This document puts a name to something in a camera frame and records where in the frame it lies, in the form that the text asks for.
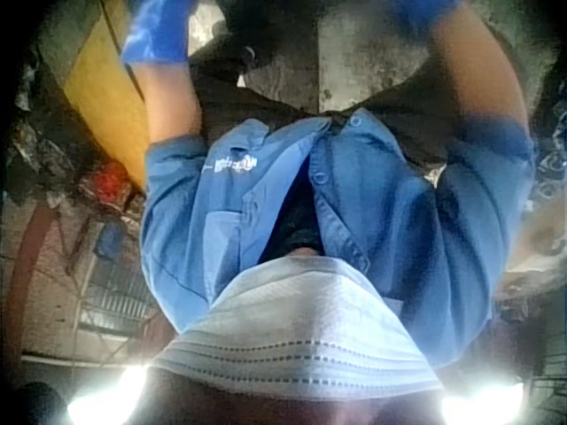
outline dark hair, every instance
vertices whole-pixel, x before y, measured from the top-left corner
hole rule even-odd
[[[437,391],[397,398],[311,402],[262,398],[215,389],[165,370],[149,369],[128,425],[170,423],[441,423]]]

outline yellow wall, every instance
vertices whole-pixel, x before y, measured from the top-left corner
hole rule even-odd
[[[106,4],[122,41],[129,23],[125,2],[112,0]],[[121,162],[132,181],[144,189],[144,103],[120,63],[102,15],[79,52],[64,91],[101,147]]]

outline hand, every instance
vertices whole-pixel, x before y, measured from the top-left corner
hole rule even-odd
[[[446,14],[453,11],[464,0],[390,0],[402,31],[422,38]]]
[[[125,64],[187,62],[187,26],[194,0],[140,0],[121,59]]]

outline shirt button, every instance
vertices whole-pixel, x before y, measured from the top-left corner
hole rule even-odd
[[[352,126],[352,127],[358,127],[360,126],[360,124],[362,124],[362,119],[360,117],[352,117],[348,123]]]
[[[313,181],[317,184],[324,184],[329,180],[327,174],[325,173],[315,173],[313,174]]]

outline blue work shirt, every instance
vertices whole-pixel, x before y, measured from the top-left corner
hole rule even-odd
[[[325,255],[362,272],[434,367],[483,328],[533,178],[533,145],[515,121],[470,119],[447,146],[434,188],[364,109],[270,133],[247,120],[208,149],[198,136],[146,154],[143,270],[183,332],[240,272],[258,264],[309,156]]]

